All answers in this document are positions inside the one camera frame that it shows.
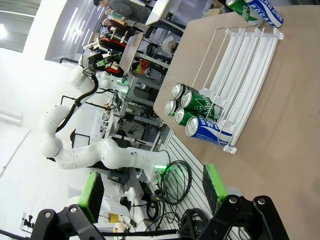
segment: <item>beverage can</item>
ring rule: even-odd
[[[199,117],[191,117],[185,126],[185,133],[189,137],[205,140],[216,145],[226,146],[231,140],[232,134],[221,131],[215,122],[206,121]]]
[[[181,126],[186,126],[188,120],[191,117],[198,117],[201,119],[205,119],[204,116],[196,113],[196,112],[188,112],[187,110],[185,110],[183,107],[179,107],[174,114],[174,122],[176,124],[179,124]],[[212,122],[213,120],[211,118],[207,118],[208,121]]]
[[[202,116],[207,116],[212,102],[206,96],[202,96],[196,92],[186,91],[181,97],[181,106],[190,113],[198,113]],[[218,105],[213,105],[211,108],[209,118],[219,119],[221,117],[223,108]]]
[[[255,10],[270,26],[279,28],[284,19],[267,0],[244,0]]]
[[[226,0],[225,4],[229,6],[234,12],[239,14],[246,20],[249,24],[256,28],[260,28],[264,24],[263,18],[244,0]]]
[[[176,110],[180,107],[180,103],[179,101],[175,100],[175,99],[170,99],[164,107],[164,112],[165,114],[169,115],[169,116],[174,116]]]
[[[199,93],[199,91],[191,86],[185,85],[183,83],[177,83],[171,90],[171,95],[173,99],[181,100],[181,96],[186,93],[186,91],[190,90],[194,93]]]

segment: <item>workbench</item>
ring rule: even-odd
[[[271,197],[290,239],[314,240],[320,235],[320,6],[276,10],[284,19],[279,28],[284,39],[277,44],[234,155],[186,136],[185,127],[164,109],[177,82],[194,82],[215,30],[249,26],[236,13],[187,25],[153,109],[201,163],[215,164],[225,185],[240,188],[248,200]],[[194,88],[202,88],[219,47],[209,49]]]

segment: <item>blue can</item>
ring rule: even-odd
[[[270,26],[279,28],[284,20],[282,16],[267,0],[244,0],[255,10]]]
[[[185,126],[185,133],[189,137],[196,139],[202,139],[216,145],[226,146],[232,134],[222,131],[219,135],[220,129],[218,125],[213,121],[206,121],[199,117],[191,117]]]

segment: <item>can dispenser rack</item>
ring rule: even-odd
[[[271,27],[263,28],[262,31],[254,28],[254,31],[250,32],[252,29],[253,27],[217,29],[192,84],[194,87],[217,33],[225,30],[225,33],[222,33],[225,35],[221,46],[200,94],[210,98],[211,108],[214,104],[224,108],[217,124],[220,129],[219,135],[222,131],[232,134],[228,144],[223,147],[225,152],[231,154],[237,151],[236,142],[257,100],[278,40],[284,38],[283,33],[277,28],[273,28],[273,32],[266,32]],[[210,87],[206,88],[208,81],[212,79],[212,73],[215,73],[213,81]]]

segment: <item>white robotic arm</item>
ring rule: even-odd
[[[42,132],[41,151],[47,158],[53,158],[59,167],[63,169],[77,169],[93,166],[96,162],[102,163],[109,169],[117,169],[121,167],[134,167],[143,169],[147,178],[152,180],[155,165],[165,166],[169,162],[169,156],[166,152],[152,152],[141,150],[138,148],[127,147],[120,148],[117,143],[108,138],[88,146],[65,149],[62,141],[56,137],[56,131],[65,125],[68,118],[71,117],[82,104],[92,97],[98,89],[97,84],[103,85],[105,88],[127,90],[127,86],[121,86],[113,81],[118,79],[111,76],[106,77],[103,73],[99,73],[98,77],[89,77],[83,74],[81,66],[77,66],[71,73],[72,85],[78,88],[82,93],[82,99],[79,98],[74,102],[73,106],[55,105],[48,109],[40,122],[40,130]]]

